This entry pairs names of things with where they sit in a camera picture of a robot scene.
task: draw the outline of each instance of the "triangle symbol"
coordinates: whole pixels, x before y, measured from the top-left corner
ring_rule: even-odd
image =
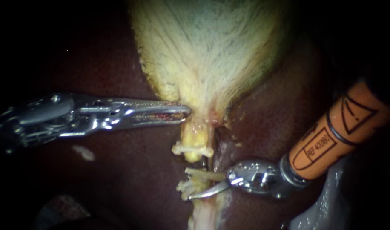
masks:
[[[349,97],[344,97],[342,102],[341,115],[347,134],[353,133],[377,113],[377,110],[361,105]]]

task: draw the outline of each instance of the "dark background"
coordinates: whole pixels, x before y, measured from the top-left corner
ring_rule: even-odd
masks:
[[[379,82],[390,86],[390,5],[342,0],[302,0],[298,5],[303,28],[329,57],[337,91],[362,74],[378,76]],[[65,55],[55,48],[80,28],[114,12],[124,14],[121,2],[0,3],[0,112],[46,93],[28,89],[49,77],[43,74],[48,63]],[[390,127],[363,148],[371,151],[368,156],[353,156],[363,164],[350,169],[357,179],[345,191],[353,204],[350,229],[390,229]],[[27,229],[51,195],[31,183],[19,161],[24,159],[0,152],[0,228]]]

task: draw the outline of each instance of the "orange shaft label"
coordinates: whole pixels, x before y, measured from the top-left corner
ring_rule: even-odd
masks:
[[[300,177],[316,179],[389,121],[390,108],[359,82],[291,149],[290,164]]]

